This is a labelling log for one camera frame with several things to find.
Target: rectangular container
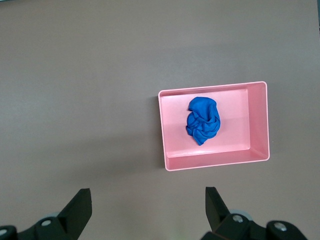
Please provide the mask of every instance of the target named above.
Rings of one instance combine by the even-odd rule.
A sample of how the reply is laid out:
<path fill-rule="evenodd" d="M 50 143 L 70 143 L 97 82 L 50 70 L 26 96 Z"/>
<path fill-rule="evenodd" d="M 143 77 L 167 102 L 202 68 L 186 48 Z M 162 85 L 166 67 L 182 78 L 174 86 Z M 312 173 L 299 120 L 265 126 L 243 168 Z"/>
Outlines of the rectangular container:
<path fill-rule="evenodd" d="M 189 103 L 216 101 L 221 127 L 199 146 L 186 131 Z M 168 171 L 266 161 L 270 157 L 268 96 L 264 81 L 162 90 L 158 94 Z"/>

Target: crumpled blue fabric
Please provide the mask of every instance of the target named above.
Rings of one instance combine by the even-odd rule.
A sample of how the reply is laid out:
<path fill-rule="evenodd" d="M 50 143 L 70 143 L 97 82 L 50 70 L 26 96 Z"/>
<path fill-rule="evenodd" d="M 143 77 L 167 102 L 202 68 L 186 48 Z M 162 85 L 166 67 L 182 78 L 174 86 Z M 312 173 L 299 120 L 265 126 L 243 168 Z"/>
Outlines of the crumpled blue fabric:
<path fill-rule="evenodd" d="M 201 146 L 215 137 L 220 129 L 217 103 L 211 98 L 197 96 L 189 103 L 188 109 L 192 112 L 186 120 L 186 131 Z"/>

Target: blue towel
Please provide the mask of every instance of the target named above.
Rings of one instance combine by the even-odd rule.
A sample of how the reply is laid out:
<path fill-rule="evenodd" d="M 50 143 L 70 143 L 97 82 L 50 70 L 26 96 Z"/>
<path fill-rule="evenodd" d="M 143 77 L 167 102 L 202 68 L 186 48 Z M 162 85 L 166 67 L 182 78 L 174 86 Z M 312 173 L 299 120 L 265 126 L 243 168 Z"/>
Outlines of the blue towel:
<path fill-rule="evenodd" d="M 189 103 L 189 110 L 192 112 L 186 120 L 186 131 L 201 146 L 216 136 L 220 128 L 217 103 L 211 98 L 197 96 Z"/>

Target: gray table surface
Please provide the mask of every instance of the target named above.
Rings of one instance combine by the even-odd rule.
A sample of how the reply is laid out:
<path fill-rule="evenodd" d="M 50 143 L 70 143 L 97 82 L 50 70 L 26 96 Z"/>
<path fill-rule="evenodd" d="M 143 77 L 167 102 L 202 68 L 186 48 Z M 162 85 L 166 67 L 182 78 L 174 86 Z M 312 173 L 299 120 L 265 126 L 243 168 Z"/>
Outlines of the gray table surface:
<path fill-rule="evenodd" d="M 270 160 L 168 172 L 157 94 L 265 81 Z M 0 2 L 0 225 L 90 188 L 80 239 L 198 240 L 205 187 L 264 226 L 320 228 L 317 1 Z"/>

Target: screw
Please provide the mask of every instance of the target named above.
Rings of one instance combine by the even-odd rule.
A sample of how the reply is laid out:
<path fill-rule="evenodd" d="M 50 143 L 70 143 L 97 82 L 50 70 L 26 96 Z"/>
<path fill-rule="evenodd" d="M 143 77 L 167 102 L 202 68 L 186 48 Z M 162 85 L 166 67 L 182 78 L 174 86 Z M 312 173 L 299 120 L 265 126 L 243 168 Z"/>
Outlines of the screw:
<path fill-rule="evenodd" d="M 42 227 L 48 226 L 49 224 L 51 224 L 51 220 L 45 220 L 41 223 Z"/>
<path fill-rule="evenodd" d="M 1 229 L 0 230 L 0 236 L 5 235 L 8 232 L 7 229 Z"/>
<path fill-rule="evenodd" d="M 232 219 L 238 223 L 242 223 L 244 221 L 244 219 L 240 215 L 234 215 Z"/>
<path fill-rule="evenodd" d="M 281 222 L 276 222 L 276 223 L 274 224 L 274 226 L 275 226 L 276 229 L 278 229 L 278 230 L 280 230 L 280 231 L 282 231 L 282 232 L 287 231 L 287 227 L 286 227 L 283 223 L 281 223 Z"/>

